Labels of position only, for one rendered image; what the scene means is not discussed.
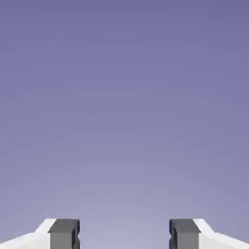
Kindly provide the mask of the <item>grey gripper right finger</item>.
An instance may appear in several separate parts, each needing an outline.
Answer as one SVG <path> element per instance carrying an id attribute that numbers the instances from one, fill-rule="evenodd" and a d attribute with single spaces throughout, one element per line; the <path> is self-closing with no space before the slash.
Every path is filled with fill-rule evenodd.
<path id="1" fill-rule="evenodd" d="M 249 243 L 215 232 L 203 218 L 170 219 L 169 249 L 249 249 Z"/>

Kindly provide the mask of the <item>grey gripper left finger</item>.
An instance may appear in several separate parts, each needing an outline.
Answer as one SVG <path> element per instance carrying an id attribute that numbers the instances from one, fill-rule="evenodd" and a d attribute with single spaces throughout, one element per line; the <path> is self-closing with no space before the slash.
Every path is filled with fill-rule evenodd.
<path id="1" fill-rule="evenodd" d="M 80 220 L 46 218 L 31 233 L 0 243 L 0 249 L 80 249 Z"/>

